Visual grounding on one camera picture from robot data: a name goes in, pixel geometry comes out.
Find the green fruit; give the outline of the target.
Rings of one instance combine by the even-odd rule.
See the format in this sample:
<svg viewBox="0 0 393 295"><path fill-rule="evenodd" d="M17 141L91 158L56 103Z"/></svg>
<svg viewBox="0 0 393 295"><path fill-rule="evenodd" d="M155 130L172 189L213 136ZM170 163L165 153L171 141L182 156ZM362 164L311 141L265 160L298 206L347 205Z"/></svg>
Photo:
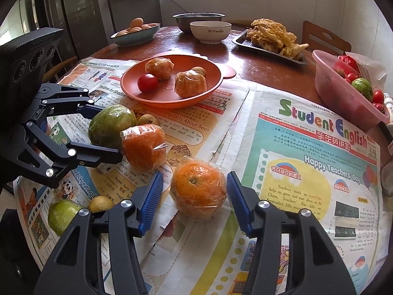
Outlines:
<svg viewBox="0 0 393 295"><path fill-rule="evenodd" d="M121 132L136 124L137 118L132 110L121 104L112 105L91 120L89 139L93 145L121 150Z"/></svg>
<svg viewBox="0 0 393 295"><path fill-rule="evenodd" d="M49 227L57 236L61 236L80 209L78 203L68 199L52 203L47 217Z"/></svg>

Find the orange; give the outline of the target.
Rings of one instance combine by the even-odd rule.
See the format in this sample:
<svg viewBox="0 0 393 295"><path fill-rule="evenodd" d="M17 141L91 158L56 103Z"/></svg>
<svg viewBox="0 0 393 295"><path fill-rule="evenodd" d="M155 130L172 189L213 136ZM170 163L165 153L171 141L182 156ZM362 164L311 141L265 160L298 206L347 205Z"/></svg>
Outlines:
<svg viewBox="0 0 393 295"><path fill-rule="evenodd" d="M179 72L175 76L175 93L180 98L195 97L207 91L207 82L204 75L195 70Z"/></svg>
<svg viewBox="0 0 393 295"><path fill-rule="evenodd" d="M155 76L159 81L164 81L170 78L174 66L170 59L156 57L145 64L145 72Z"/></svg>
<svg viewBox="0 0 393 295"><path fill-rule="evenodd" d="M170 196L185 216L209 220L226 200L225 174L205 161L184 157L172 176Z"/></svg>
<svg viewBox="0 0 393 295"><path fill-rule="evenodd" d="M121 132L123 152L140 173L156 170L167 159L165 132L154 124L137 125Z"/></svg>

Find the red cherry tomato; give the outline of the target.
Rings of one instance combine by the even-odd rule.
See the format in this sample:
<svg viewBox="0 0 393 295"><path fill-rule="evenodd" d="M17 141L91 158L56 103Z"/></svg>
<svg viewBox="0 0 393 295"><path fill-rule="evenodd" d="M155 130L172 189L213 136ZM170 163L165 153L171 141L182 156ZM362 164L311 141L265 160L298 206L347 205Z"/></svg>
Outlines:
<svg viewBox="0 0 393 295"><path fill-rule="evenodd" d="M158 79L151 74L145 74L139 77L137 86L141 93L152 93L158 87Z"/></svg>

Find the small yellow longan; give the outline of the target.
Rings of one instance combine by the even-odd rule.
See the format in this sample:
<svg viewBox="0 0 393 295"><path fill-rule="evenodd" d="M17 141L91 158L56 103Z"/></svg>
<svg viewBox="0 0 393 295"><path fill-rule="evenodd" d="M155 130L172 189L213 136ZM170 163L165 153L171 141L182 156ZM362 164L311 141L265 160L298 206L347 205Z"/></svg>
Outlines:
<svg viewBox="0 0 393 295"><path fill-rule="evenodd" d="M202 67L193 67L192 70L195 71L196 73L202 75L203 77L207 76L205 69Z"/></svg>
<svg viewBox="0 0 393 295"><path fill-rule="evenodd" d="M96 196L89 203L89 210L92 213L103 212L114 207L114 202L106 196Z"/></svg>

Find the small longan behind green fruit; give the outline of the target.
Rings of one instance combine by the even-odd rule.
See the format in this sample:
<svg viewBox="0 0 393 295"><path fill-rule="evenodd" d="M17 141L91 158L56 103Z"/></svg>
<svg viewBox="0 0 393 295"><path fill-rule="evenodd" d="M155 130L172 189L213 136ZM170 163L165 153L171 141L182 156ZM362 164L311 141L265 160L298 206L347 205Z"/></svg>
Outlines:
<svg viewBox="0 0 393 295"><path fill-rule="evenodd" d="M160 126L160 122L158 118L151 114L144 114L138 120L138 125L147 125L147 124L154 124Z"/></svg>

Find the wooden chair left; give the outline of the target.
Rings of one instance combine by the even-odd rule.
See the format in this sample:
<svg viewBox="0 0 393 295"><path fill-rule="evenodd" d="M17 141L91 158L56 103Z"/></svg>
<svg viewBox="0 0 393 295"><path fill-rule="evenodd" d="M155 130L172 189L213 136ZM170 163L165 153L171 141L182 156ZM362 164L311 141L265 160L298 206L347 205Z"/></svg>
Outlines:
<svg viewBox="0 0 393 295"><path fill-rule="evenodd" d="M77 61L78 61L78 57L74 56L74 57L71 57L71 58L67 59L66 61L63 61L63 62L59 63L58 65L52 67L50 70L48 70L48 72L46 72L43 75L42 83L48 83L62 69L64 69L66 66L73 64L74 62L77 62Z"/></svg>

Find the wooden chair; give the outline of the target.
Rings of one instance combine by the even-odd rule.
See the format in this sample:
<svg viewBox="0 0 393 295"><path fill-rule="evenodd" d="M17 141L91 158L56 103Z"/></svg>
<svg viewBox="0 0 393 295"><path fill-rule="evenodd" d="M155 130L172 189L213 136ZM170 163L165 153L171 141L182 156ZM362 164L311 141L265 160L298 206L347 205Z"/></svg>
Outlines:
<svg viewBox="0 0 393 295"><path fill-rule="evenodd" d="M309 51L321 50L332 55L343 55L352 50L349 42L309 21L302 24L302 43L309 44Z"/></svg>
<svg viewBox="0 0 393 295"><path fill-rule="evenodd" d="M52 67L50 70L48 70L48 72L46 72L43 75L42 83L48 83L62 69L64 69L66 66L73 64L74 62L77 62L77 61L78 61L78 57L74 56L74 57L71 57L71 58L67 59L66 61L63 61L63 62L59 63L58 65Z"/></svg>

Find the orange plastic plate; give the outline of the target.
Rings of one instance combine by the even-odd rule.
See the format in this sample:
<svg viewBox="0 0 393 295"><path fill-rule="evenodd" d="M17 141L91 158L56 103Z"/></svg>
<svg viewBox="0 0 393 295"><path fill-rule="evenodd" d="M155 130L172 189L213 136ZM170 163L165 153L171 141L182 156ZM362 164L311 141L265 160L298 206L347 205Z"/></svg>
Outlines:
<svg viewBox="0 0 393 295"><path fill-rule="evenodd" d="M145 74L145 65L150 59L139 61L129 68L122 76L120 82L123 93L126 96L152 107L163 109L190 107L212 95L221 86L224 79L232 79L237 74L232 67L214 63L206 57L165 53L159 53L157 56L170 59L175 66L169 79L160 81L153 92L143 93L137 84L138 79ZM202 67L207 72L207 91L194 97L182 99L175 93L175 76L177 73L187 71L193 67Z"/></svg>

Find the bowl of eggs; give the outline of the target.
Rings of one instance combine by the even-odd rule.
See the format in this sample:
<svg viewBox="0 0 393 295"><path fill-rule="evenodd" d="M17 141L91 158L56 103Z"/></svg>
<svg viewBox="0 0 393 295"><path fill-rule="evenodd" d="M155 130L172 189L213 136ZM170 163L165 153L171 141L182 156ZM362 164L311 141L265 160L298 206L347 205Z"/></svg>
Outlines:
<svg viewBox="0 0 393 295"><path fill-rule="evenodd" d="M153 40L160 28L160 23L145 23L143 18L137 17L126 29L112 34L111 40L121 47L140 45Z"/></svg>

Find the right Student English newspaper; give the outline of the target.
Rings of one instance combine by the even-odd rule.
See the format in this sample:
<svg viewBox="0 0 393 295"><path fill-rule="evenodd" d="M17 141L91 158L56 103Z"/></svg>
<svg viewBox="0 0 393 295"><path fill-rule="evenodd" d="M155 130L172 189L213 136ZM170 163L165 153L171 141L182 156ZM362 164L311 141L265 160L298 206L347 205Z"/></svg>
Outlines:
<svg viewBox="0 0 393 295"><path fill-rule="evenodd" d="M360 294L389 233L382 209L380 147L333 112L270 88L253 91L217 164L258 198L309 209L332 240ZM142 261L150 294L241 294L256 240L229 201L209 220L180 211Z"/></svg>

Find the stainless steel bowl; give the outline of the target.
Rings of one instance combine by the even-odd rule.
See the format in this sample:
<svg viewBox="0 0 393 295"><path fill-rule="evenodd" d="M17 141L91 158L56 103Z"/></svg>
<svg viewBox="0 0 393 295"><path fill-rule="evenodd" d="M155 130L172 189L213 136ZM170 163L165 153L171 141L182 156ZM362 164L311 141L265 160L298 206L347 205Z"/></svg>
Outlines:
<svg viewBox="0 0 393 295"><path fill-rule="evenodd" d="M191 33L190 23L194 21L221 21L225 17L222 13L192 12L173 15L178 28L183 33Z"/></svg>

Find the white ceramic bowl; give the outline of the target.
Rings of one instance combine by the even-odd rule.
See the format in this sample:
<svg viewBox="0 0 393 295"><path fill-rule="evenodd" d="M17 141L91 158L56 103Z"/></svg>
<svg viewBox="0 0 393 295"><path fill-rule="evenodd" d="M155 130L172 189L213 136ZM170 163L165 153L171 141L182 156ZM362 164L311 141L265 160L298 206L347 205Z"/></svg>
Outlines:
<svg viewBox="0 0 393 295"><path fill-rule="evenodd" d="M216 45L229 36L232 25L224 21L193 21L190 28L193 36L201 43Z"/></svg>

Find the metal tray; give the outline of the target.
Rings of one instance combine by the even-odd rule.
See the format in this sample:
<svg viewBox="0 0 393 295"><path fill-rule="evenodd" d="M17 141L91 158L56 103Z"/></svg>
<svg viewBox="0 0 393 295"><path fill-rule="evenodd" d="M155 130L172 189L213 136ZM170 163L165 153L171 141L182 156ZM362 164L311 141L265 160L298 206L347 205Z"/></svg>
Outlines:
<svg viewBox="0 0 393 295"><path fill-rule="evenodd" d="M238 48L243 50L252 51L254 53L269 55L271 57L280 58L283 61L296 63L297 65L307 65L306 60L304 59L303 55L300 54L300 60L290 59L289 57L280 55L279 53L271 52L268 50L263 49L262 47L257 47L253 45L250 41L246 39L246 31L243 31L241 34L237 35L232 39L232 43L234 43Z"/></svg>

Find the pink plastic basin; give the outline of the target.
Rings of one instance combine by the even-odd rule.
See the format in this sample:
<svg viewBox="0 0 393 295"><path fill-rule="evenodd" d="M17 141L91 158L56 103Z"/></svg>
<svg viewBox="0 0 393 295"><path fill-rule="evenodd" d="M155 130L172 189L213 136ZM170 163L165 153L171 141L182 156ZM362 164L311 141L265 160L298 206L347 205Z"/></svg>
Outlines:
<svg viewBox="0 0 393 295"><path fill-rule="evenodd" d="M386 124L390 121L388 113L381 113L335 71L339 65L349 71L352 70L351 67L338 57L321 50L314 50L312 58L316 62L316 92L327 108L365 132L379 123Z"/></svg>

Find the pile of fried food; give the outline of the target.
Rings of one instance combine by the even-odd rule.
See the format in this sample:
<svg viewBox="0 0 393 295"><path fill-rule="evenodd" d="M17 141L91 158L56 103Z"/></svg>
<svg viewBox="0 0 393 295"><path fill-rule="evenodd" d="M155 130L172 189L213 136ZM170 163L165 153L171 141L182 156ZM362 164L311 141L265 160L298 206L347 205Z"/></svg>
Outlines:
<svg viewBox="0 0 393 295"><path fill-rule="evenodd" d="M254 20L246 30L246 39L257 47L298 61L300 54L309 47L308 43L298 44L295 34L287 31L283 24L271 19Z"/></svg>

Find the white plastic bag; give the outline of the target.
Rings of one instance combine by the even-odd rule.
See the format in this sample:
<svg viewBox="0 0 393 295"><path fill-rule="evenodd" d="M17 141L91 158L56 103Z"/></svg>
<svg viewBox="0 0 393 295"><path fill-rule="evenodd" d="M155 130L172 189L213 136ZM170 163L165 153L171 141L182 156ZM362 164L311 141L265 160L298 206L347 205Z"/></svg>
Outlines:
<svg viewBox="0 0 393 295"><path fill-rule="evenodd" d="M372 86L384 90L388 76L387 69L380 62L357 53L346 52L358 64L361 75L366 78Z"/></svg>

